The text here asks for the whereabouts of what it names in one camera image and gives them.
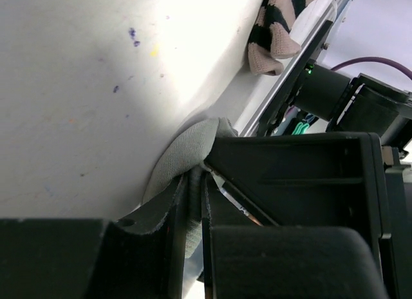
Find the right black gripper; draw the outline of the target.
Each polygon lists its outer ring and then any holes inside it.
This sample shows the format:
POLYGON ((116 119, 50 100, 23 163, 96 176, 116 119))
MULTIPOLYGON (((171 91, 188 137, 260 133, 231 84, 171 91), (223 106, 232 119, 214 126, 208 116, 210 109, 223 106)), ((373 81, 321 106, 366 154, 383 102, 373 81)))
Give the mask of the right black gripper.
POLYGON ((411 241, 402 166, 374 133, 218 138, 206 165, 262 224, 348 227, 370 246, 411 241))

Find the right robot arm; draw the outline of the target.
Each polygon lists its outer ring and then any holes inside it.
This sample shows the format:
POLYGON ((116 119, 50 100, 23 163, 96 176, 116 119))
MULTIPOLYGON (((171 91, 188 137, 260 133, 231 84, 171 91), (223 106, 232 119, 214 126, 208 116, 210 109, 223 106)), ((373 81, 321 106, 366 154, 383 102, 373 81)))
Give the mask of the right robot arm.
POLYGON ((310 62, 288 76, 255 132, 216 140, 207 157, 226 211, 259 226, 348 227, 374 249, 411 247, 407 92, 310 62))

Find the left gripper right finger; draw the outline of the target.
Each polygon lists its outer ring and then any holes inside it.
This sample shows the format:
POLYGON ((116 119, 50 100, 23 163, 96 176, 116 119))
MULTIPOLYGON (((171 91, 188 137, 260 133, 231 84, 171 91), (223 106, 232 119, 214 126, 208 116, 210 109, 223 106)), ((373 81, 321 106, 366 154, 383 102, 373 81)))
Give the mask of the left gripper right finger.
POLYGON ((259 226, 201 183, 207 298, 387 298, 372 253, 342 227, 259 226))

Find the brown striped sock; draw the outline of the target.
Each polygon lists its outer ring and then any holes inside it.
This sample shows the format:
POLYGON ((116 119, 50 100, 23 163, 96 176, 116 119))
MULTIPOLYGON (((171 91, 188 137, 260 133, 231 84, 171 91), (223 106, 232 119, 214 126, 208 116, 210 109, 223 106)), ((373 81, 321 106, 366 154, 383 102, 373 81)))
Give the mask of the brown striped sock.
POLYGON ((301 51, 290 31, 303 10, 315 0, 263 0, 248 38, 247 55, 254 75, 280 75, 282 59, 301 51))

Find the grey sock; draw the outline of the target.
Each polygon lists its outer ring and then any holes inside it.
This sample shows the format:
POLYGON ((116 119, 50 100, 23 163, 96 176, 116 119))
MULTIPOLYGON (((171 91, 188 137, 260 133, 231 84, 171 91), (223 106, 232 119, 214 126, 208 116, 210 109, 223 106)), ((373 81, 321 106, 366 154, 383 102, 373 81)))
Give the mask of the grey sock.
POLYGON ((175 138, 156 163, 146 187, 142 204, 160 194, 174 179, 188 174, 188 222, 185 258, 190 258, 201 240, 201 176, 204 160, 221 137, 237 137, 227 118, 210 118, 197 122, 175 138))

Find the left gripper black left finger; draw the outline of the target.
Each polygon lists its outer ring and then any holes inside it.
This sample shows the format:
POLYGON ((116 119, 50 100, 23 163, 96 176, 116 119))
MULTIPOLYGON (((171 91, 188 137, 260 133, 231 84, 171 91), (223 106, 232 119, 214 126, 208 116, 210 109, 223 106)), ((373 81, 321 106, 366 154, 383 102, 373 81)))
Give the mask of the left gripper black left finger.
POLYGON ((1 220, 2 298, 180 298, 188 178, 117 220, 1 220))

